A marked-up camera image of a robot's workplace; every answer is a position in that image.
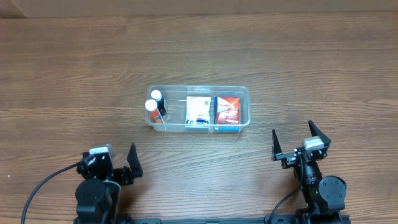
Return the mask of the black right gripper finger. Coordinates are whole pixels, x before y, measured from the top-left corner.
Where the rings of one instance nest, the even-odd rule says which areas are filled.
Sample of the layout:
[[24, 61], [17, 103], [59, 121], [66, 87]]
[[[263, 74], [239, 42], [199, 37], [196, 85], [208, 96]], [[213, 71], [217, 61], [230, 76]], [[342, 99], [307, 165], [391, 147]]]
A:
[[282, 149], [280, 147], [279, 140], [277, 138], [276, 132], [272, 130], [272, 157], [281, 157], [283, 155]]
[[312, 120], [308, 121], [308, 125], [313, 137], [318, 136], [323, 141], [324, 146], [329, 146], [331, 144], [331, 139], [327, 137], [320, 129], [318, 129]]

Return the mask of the orange bottle white cap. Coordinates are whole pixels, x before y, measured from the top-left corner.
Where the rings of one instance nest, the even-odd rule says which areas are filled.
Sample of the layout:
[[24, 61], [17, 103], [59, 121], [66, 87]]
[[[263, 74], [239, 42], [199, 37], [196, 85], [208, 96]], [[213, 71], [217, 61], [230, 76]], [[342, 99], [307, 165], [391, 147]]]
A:
[[157, 107], [157, 102], [153, 99], [145, 102], [145, 109], [150, 113], [155, 123], [164, 123], [163, 117]]

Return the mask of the blue medicine box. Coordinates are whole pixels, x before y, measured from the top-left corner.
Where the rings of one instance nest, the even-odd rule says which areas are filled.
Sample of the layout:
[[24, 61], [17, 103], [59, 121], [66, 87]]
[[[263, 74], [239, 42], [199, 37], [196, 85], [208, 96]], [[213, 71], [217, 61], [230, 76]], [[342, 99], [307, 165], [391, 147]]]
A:
[[239, 124], [216, 124], [214, 126], [214, 132], [224, 133], [239, 133], [241, 126]]

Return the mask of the red medicine box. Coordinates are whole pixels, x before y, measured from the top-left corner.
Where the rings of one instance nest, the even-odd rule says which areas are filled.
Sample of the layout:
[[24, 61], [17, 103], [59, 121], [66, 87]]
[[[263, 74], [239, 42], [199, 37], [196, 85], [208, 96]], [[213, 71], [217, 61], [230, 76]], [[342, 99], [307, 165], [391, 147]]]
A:
[[215, 97], [215, 123], [239, 124], [239, 98]]

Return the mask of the dark bottle white cap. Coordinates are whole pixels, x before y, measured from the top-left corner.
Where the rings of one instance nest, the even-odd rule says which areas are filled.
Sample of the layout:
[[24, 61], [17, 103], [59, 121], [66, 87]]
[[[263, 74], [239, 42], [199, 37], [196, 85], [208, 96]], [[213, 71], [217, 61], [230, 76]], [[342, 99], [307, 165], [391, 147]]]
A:
[[167, 114], [167, 102], [163, 94], [159, 90], [153, 90], [150, 95], [152, 99], [157, 102], [157, 108], [160, 111], [161, 115], [163, 116]]

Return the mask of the white blue plaster box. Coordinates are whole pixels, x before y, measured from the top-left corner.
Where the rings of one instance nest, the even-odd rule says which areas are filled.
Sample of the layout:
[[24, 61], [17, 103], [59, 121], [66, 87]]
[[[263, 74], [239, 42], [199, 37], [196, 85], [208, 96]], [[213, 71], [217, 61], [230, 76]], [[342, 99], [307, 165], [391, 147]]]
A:
[[211, 98], [204, 96], [188, 96], [185, 124], [209, 125]]

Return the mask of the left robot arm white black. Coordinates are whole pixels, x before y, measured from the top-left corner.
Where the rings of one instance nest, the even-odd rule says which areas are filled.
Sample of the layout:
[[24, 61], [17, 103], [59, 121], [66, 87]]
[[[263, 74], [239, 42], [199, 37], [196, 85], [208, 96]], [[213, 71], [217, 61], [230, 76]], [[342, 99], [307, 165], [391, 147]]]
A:
[[75, 191], [77, 200], [75, 223], [132, 223], [130, 215], [118, 212], [121, 187], [132, 185], [142, 177], [136, 146], [131, 145], [128, 166], [113, 167], [114, 153], [109, 144], [91, 148], [83, 153], [76, 171], [85, 179]]

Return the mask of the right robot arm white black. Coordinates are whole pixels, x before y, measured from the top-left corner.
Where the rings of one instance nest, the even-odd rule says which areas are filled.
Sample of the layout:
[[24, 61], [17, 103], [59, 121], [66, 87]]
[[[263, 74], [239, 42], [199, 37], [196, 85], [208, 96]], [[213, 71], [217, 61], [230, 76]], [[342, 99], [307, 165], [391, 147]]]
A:
[[[281, 161], [283, 169], [294, 168], [298, 187], [285, 196], [272, 210], [266, 223], [296, 224], [348, 224], [349, 216], [342, 215], [345, 209], [346, 182], [334, 175], [322, 176], [318, 161], [326, 158], [331, 139], [320, 131], [313, 121], [308, 122], [311, 137], [302, 141], [302, 146], [293, 152], [282, 152], [276, 132], [272, 131], [272, 160]], [[295, 193], [301, 191], [306, 207], [293, 215], [276, 215], [277, 209]]]

